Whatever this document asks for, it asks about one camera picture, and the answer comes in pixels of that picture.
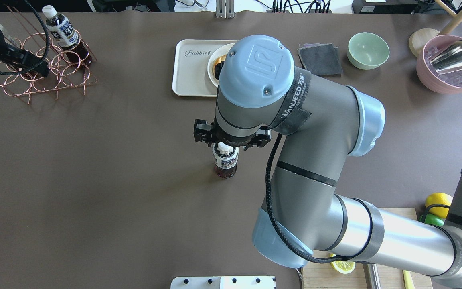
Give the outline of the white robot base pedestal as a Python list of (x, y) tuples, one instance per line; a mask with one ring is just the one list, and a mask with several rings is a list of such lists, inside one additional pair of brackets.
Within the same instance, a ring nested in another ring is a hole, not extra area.
[(172, 280), (171, 289), (276, 289), (274, 276), (188, 276)]

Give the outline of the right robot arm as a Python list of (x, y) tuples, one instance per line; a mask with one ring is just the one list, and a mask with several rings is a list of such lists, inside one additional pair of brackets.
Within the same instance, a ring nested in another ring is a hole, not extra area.
[(414, 271), (462, 289), (462, 169), (442, 226), (335, 193), (348, 156), (365, 155), (385, 124), (375, 98), (295, 67), (279, 40), (250, 35), (229, 50), (213, 124), (196, 120), (196, 142), (263, 147), (265, 201), (253, 230), (264, 257), (289, 268), (354, 261)]

